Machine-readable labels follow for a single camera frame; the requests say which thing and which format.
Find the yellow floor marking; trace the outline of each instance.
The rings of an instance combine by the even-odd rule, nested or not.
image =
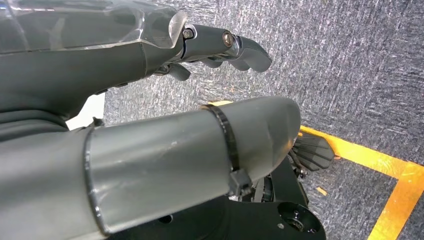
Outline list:
[[[424,167],[413,162],[406,163],[368,240],[398,238],[423,191]]]
[[[220,101],[209,103],[220,106],[232,102]],[[398,179],[393,192],[368,237],[368,240],[395,240],[423,194],[424,166],[403,161],[306,126],[300,126],[300,130],[325,138],[337,157],[350,160]]]
[[[317,187],[316,190],[318,190],[318,192],[320,192],[322,195],[327,196],[327,191],[325,191],[321,187]]]

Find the screw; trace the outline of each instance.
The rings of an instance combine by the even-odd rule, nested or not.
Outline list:
[[[231,47],[233,45],[233,35],[229,31],[224,32],[222,40],[227,47]]]
[[[192,37],[194,37],[194,33],[191,29],[187,28],[184,29],[184,31],[182,31],[182,37],[185,39],[191,39]]]

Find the gray plastic tube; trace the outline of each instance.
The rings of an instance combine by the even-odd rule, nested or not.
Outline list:
[[[281,163],[300,128],[283,97],[221,109],[253,181]],[[207,110],[3,141],[0,160],[1,239],[101,239],[229,191],[224,135]]]
[[[252,181],[275,169],[300,129],[297,104],[263,97],[221,107]],[[88,181],[104,233],[198,205],[229,192],[230,160],[216,117],[198,110],[92,132]]]

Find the transparent plastic sheet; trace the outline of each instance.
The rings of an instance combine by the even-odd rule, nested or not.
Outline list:
[[[0,54],[136,42],[173,48],[186,20],[147,0],[0,0]]]

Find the round hole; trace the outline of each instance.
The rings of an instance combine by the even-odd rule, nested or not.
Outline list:
[[[172,220],[174,219],[174,217],[172,215],[167,215],[167,216],[163,216],[161,218],[159,218],[159,222],[163,223],[163,224],[170,224],[172,222]]]
[[[281,219],[299,232],[315,234],[321,229],[321,223],[306,207],[294,202],[282,202],[278,205]]]

